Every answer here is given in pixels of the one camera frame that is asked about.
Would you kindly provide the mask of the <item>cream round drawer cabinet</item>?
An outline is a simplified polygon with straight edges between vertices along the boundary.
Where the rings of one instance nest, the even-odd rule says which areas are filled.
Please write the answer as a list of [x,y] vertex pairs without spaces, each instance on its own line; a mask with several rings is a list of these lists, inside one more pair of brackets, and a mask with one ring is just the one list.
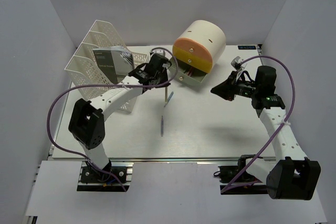
[[196,20],[178,38],[189,38],[205,46],[213,58],[213,66],[218,62],[226,47],[226,36],[215,24]]

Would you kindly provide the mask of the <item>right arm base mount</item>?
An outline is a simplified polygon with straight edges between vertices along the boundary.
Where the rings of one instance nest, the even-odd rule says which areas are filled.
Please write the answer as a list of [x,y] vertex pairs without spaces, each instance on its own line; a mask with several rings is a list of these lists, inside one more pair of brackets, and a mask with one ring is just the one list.
[[[242,155],[236,165],[222,165],[213,173],[215,178],[219,179],[220,190],[222,190],[233,179],[238,172],[245,167],[247,159],[254,155]],[[221,195],[266,195],[267,187],[253,175],[244,172],[240,177],[230,185],[229,190]]]

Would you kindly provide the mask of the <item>yellow drawer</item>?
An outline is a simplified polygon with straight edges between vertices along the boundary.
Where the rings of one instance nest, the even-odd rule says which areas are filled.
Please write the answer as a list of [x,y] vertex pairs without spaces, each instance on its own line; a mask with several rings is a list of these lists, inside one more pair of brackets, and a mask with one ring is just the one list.
[[210,73],[213,68],[213,58],[205,48],[181,49],[173,46],[173,55],[176,59],[202,71]]

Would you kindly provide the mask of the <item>orange drawer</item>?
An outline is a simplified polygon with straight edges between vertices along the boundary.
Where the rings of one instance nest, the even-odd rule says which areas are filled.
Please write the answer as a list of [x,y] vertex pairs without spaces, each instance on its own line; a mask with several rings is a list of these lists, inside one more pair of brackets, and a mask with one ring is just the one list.
[[192,54],[194,54],[196,57],[198,58],[202,58],[206,61],[212,62],[212,56],[210,54],[210,52],[208,51],[208,49],[201,45],[200,43],[198,43],[195,40],[189,39],[189,38],[178,38],[174,44],[173,44],[176,48],[182,49],[186,52],[190,52]]

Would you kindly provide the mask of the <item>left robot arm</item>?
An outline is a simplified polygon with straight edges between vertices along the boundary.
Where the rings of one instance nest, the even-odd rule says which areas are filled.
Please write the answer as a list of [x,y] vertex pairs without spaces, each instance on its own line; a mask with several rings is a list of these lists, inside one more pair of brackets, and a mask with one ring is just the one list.
[[167,68],[171,62],[163,49],[151,52],[148,63],[137,66],[119,83],[119,87],[91,100],[79,99],[75,105],[68,130],[82,146],[87,165],[93,176],[101,182],[110,178],[111,161],[107,157],[102,141],[105,137],[105,121],[126,102],[156,87],[167,87]]

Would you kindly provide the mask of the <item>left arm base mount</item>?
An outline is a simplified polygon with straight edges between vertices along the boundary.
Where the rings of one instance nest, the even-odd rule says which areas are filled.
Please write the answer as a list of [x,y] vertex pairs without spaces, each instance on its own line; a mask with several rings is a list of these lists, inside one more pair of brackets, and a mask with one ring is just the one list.
[[119,179],[125,190],[115,179],[115,177],[109,174],[104,174],[99,178],[98,174],[93,170],[93,168],[89,167],[85,162],[82,162],[77,183],[77,191],[125,193],[131,185],[133,163],[112,162],[110,173],[114,174]]

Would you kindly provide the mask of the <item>orange slim pastel pen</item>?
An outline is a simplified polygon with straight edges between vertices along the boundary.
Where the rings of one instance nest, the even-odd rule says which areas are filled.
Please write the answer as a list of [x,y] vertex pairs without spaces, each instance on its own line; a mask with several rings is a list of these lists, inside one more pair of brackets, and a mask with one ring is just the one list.
[[195,68],[192,67],[192,68],[188,71],[187,76],[191,77],[191,76],[194,74],[194,71],[195,71]]

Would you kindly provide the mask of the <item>grey setup guide booklet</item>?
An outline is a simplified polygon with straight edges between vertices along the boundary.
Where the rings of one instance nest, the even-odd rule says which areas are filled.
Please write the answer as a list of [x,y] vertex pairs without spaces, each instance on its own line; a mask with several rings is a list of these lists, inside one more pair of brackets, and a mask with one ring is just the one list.
[[134,69],[132,52],[122,46],[94,48],[92,52],[98,68],[113,84],[122,81]]

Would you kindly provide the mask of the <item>purple slim pastel pen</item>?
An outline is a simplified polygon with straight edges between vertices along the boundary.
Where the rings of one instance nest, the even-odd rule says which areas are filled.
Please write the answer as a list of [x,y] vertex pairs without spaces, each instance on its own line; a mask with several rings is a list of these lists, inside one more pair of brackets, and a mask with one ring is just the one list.
[[164,135],[164,116],[161,116],[161,124],[160,124],[160,135],[163,137]]

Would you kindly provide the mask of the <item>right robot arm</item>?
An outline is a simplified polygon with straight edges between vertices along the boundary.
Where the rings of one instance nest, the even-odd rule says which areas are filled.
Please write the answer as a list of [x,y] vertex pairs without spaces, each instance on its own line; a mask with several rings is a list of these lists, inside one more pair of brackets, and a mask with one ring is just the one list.
[[314,194],[321,167],[299,146],[287,121],[285,104],[275,93],[276,77],[275,68],[269,66],[258,67],[253,81],[246,80],[239,71],[232,71],[227,80],[211,89],[212,94],[227,101],[233,101],[237,95],[251,99],[276,158],[276,164],[272,165],[260,152],[241,156],[237,173],[221,190],[222,194],[236,188],[239,178],[247,182],[253,177],[266,185],[272,199],[310,200]]

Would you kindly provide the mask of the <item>blue slim pastel pen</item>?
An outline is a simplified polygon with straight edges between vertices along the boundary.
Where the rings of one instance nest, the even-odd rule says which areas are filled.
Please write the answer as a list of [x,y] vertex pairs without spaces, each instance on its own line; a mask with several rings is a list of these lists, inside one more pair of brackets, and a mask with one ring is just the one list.
[[172,98],[173,95],[174,95],[174,92],[172,91],[172,92],[169,94],[169,96],[168,96],[168,98],[167,98],[167,101],[165,102],[164,107],[166,107],[166,106],[168,105],[168,103],[170,102],[170,100],[171,100],[171,98]]

